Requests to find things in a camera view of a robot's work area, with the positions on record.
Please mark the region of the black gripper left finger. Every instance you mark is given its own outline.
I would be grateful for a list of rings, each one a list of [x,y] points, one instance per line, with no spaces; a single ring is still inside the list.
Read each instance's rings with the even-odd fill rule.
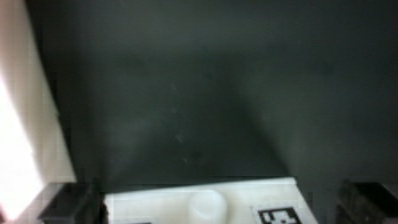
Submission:
[[[108,224],[104,194],[96,183],[67,183],[37,217],[42,224]]]

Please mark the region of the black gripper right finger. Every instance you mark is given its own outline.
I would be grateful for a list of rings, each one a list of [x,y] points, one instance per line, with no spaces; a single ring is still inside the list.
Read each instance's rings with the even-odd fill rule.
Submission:
[[[343,182],[335,224],[398,224],[398,183]]]

